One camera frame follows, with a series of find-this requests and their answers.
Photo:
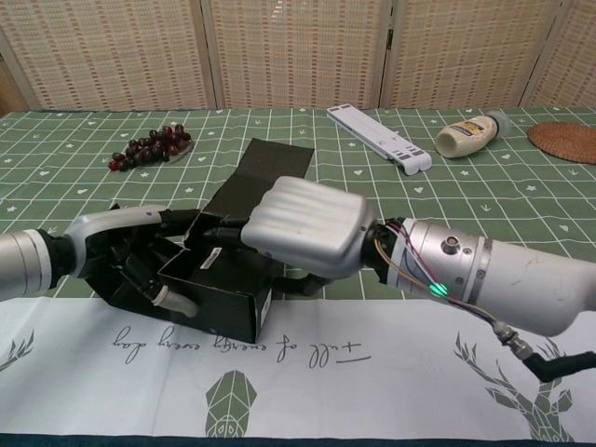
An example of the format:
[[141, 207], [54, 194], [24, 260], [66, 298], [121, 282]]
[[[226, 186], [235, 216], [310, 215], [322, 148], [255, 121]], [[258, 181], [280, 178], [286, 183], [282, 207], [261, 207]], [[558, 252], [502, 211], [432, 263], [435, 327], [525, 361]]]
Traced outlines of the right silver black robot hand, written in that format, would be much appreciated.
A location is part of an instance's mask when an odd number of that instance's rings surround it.
[[364, 196], [282, 176], [248, 218], [222, 219], [203, 237], [303, 270], [302, 278], [275, 278], [272, 288], [311, 296], [365, 266], [365, 241], [374, 225]]

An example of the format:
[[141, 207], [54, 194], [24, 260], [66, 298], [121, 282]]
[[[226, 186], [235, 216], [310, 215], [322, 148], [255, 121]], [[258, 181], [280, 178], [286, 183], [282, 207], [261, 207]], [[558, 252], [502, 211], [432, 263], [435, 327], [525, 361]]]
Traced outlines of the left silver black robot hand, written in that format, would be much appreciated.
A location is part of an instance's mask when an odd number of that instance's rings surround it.
[[199, 209], [171, 210], [145, 205], [81, 215], [65, 236], [74, 247], [74, 271], [108, 305], [165, 320], [193, 318], [198, 304], [174, 291], [159, 270], [183, 247]]

